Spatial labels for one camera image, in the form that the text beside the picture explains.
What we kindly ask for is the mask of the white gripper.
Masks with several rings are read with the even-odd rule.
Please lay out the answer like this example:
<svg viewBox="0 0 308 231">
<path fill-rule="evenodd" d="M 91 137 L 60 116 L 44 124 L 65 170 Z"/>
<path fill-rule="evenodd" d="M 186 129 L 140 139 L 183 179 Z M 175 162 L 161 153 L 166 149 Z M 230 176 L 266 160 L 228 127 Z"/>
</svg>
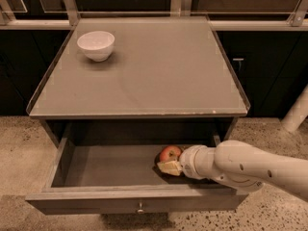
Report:
<svg viewBox="0 0 308 231">
<path fill-rule="evenodd" d="M 177 160 L 159 162 L 157 164 L 159 170 L 162 173 L 166 173 L 173 176 L 180 176 L 183 172 L 188 178 L 201 180 L 204 179 L 200 173 L 196 170 L 195 157 L 197 153 L 202 149 L 206 149 L 205 145 L 193 145 L 185 149 Z"/>
</svg>

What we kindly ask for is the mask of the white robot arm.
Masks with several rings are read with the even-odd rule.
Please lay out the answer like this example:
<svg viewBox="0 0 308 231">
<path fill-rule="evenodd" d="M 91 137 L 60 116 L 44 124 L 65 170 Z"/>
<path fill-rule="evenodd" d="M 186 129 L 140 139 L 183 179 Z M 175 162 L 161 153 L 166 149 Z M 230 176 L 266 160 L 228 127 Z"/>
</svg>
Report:
<svg viewBox="0 0 308 231">
<path fill-rule="evenodd" d="M 223 186 L 252 193 L 265 183 L 308 201 L 308 161 L 281 156 L 241 141 L 223 141 L 215 147 L 167 146 L 158 155 L 162 173 L 210 179 Z"/>
</svg>

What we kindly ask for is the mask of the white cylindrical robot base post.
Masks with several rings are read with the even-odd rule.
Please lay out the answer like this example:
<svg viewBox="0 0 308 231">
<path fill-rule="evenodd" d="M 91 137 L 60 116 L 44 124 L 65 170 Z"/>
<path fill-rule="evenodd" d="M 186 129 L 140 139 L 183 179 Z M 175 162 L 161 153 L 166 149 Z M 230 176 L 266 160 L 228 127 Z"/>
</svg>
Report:
<svg viewBox="0 0 308 231">
<path fill-rule="evenodd" d="M 281 120 L 283 127 L 294 132 L 308 116 L 308 85 L 302 91 L 292 108 Z"/>
</svg>

